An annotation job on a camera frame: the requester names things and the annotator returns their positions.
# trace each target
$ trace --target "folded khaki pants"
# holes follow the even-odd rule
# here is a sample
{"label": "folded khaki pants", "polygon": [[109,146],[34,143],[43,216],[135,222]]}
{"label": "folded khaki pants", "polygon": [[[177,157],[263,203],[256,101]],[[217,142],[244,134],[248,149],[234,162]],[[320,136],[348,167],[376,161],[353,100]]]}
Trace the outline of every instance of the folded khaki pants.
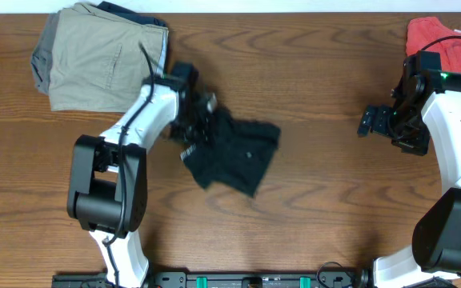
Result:
{"label": "folded khaki pants", "polygon": [[60,13],[53,46],[49,96],[52,110],[126,112],[153,71],[162,73],[168,29],[140,25],[77,3]]}

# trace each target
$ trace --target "wooden table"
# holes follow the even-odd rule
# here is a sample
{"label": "wooden table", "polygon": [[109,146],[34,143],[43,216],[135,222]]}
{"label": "wooden table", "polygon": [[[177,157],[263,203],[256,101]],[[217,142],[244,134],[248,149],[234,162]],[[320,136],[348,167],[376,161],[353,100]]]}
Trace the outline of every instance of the wooden table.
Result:
{"label": "wooden table", "polygon": [[[162,14],[170,60],[193,62],[236,118],[277,124],[280,149],[255,199],[200,189],[158,142],[140,227],[156,265],[191,271],[368,266],[411,243],[440,196],[433,147],[401,154],[356,136],[367,104],[391,103],[408,21],[424,14]],[[461,14],[440,14],[461,29]],[[0,287],[46,287],[53,274],[105,268],[67,216],[72,148],[118,114],[51,112],[30,71],[45,15],[0,15]]]}

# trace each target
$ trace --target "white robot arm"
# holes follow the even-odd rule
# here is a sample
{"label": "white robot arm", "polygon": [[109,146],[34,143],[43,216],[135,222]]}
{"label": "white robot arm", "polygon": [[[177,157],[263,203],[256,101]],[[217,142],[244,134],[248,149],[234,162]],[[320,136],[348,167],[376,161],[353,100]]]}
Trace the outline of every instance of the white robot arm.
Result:
{"label": "white robot arm", "polygon": [[[67,211],[90,231],[106,262],[107,281],[117,286],[141,287],[149,268],[138,234],[146,209],[146,155],[166,126],[174,140],[192,142],[209,125],[206,116],[216,100],[194,91],[197,77],[192,65],[176,63],[172,75],[144,85],[109,130],[97,138],[83,135],[74,146]],[[95,172],[125,176],[114,183],[96,178]]]}
{"label": "white robot arm", "polygon": [[373,286],[418,287],[435,278],[461,277],[461,74],[442,72],[439,54],[420,51],[407,58],[396,103],[368,106],[359,135],[387,136],[404,152],[424,155],[433,138],[443,197],[415,228],[412,245],[378,258]]}

